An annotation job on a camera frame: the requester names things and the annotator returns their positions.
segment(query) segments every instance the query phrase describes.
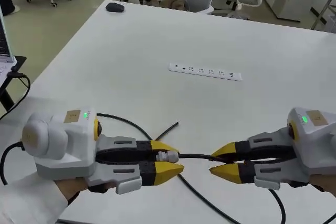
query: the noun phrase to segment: human hand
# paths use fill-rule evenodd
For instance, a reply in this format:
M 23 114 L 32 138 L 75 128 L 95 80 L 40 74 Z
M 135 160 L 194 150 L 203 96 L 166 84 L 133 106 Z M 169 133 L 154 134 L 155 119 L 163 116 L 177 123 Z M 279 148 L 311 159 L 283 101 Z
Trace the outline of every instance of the human hand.
M 84 178 L 57 180 L 55 184 L 67 200 L 70 200 L 76 193 L 88 189 Z M 106 189 L 110 189 L 115 187 L 115 184 L 109 182 L 104 186 Z
M 336 175 L 311 175 L 309 183 L 322 187 L 336 197 Z

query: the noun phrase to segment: laptop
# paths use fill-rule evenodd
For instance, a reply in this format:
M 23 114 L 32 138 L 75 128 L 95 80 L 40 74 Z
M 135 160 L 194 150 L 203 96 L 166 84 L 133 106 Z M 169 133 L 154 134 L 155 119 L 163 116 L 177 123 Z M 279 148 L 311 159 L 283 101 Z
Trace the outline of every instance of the laptop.
M 4 17 L 0 7 L 0 87 L 7 78 L 7 73 L 16 65 L 16 59 L 10 51 L 6 35 Z

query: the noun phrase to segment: cable connector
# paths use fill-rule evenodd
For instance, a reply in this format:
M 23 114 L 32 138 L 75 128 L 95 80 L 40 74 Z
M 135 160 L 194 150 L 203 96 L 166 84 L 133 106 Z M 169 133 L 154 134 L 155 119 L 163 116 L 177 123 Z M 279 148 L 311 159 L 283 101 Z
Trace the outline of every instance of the cable connector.
M 7 74 L 7 77 L 10 77 L 13 79 L 27 78 L 27 76 L 24 73 L 19 73 L 19 72 L 9 72 Z
M 17 147 L 20 147 L 21 148 L 21 151 L 25 151 L 25 147 L 23 146 L 23 142 L 22 141 L 19 141 L 16 143 L 17 144 Z
M 156 161 L 176 163 L 177 161 L 179 161 L 178 156 L 178 152 L 175 151 L 158 152 L 156 156 Z

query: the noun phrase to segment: white sleeve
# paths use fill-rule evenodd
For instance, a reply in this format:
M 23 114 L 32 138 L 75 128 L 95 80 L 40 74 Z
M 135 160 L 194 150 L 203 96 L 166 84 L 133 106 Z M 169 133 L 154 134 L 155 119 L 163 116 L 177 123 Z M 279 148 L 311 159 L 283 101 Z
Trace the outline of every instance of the white sleeve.
M 67 206 L 57 185 L 36 173 L 0 186 L 1 224 L 54 224 Z

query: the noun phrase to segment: gray floor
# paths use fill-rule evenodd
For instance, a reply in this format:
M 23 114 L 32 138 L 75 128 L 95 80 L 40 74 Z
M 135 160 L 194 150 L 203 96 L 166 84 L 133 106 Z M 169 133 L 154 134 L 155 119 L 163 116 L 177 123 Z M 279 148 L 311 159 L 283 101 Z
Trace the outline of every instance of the gray floor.
M 21 10 L 5 17 L 5 24 L 14 55 L 27 57 L 22 72 L 34 81 L 103 1 L 55 0 L 58 6 L 53 8 L 49 0 L 13 0 Z M 265 3 L 257 8 L 243 7 L 242 11 L 251 20 L 284 26 L 309 28 L 314 21 L 312 13 L 301 23 L 278 20 Z M 13 81 L 8 89 L 14 99 L 25 91 L 19 81 Z

